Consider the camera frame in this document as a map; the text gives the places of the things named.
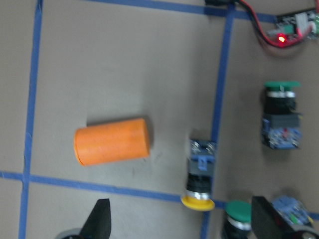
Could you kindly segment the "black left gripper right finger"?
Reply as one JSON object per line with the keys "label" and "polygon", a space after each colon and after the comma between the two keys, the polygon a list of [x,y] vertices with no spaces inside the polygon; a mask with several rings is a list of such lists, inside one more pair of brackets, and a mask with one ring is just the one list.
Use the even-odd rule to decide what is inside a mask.
{"label": "black left gripper right finger", "polygon": [[263,196],[252,197],[251,227],[257,239],[298,239],[295,231]]}

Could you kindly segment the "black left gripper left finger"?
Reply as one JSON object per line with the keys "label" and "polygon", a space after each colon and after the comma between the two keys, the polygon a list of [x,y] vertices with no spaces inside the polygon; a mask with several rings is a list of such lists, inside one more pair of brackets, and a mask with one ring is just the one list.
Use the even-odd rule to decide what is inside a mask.
{"label": "black left gripper left finger", "polygon": [[109,199],[97,200],[80,233],[82,239],[109,239],[111,208]]}

